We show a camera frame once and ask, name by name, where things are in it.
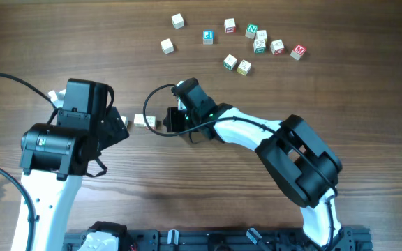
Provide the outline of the wooden block yellow side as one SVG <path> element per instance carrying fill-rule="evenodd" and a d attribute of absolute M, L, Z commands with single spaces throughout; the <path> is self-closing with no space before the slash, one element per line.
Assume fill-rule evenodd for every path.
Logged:
<path fill-rule="evenodd" d="M 126 116 L 122 116 L 121 120 L 122 120 L 122 122 L 124 124 L 125 129 L 127 129 L 128 128 L 128 123 L 129 123 L 128 118 Z"/>

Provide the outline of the wooden block blue side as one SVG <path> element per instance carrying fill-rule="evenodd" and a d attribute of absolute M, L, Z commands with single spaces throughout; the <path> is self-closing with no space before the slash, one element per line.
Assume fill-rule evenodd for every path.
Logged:
<path fill-rule="evenodd" d="M 156 124 L 157 124 L 156 117 L 155 116 L 146 116 L 146 120 L 147 120 L 149 127 L 155 130 Z"/>

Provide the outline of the wooden block green side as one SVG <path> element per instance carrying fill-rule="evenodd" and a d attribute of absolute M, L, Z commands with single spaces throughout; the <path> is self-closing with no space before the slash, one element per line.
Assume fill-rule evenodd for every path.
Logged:
<path fill-rule="evenodd" d="M 134 126 L 137 127 L 145 127 L 146 124 L 144 122 L 144 115 L 143 114 L 135 114 L 133 119 Z"/>

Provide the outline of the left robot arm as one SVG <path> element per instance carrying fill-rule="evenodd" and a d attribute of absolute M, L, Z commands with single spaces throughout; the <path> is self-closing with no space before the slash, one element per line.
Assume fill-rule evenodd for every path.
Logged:
<path fill-rule="evenodd" d="M 21 140 L 21 184 L 32 200 L 35 226 L 30 234 L 22 201 L 12 250 L 60 250 L 89 162 L 129 136 L 107 84 L 70 79 L 48 97 L 56 107 L 52 118 L 33 125 Z"/>

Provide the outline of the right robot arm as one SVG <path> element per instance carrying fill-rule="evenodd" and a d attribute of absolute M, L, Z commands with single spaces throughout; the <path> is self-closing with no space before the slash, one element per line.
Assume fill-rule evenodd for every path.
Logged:
<path fill-rule="evenodd" d="M 306 236 L 323 250 L 334 247 L 341 230 L 334 200 L 342 164 L 302 117 L 269 121 L 216 104 L 196 78 L 172 85 L 171 92 L 178 105 L 164 120 L 170 135 L 199 132 L 254 151 L 282 193 L 300 207 Z"/>

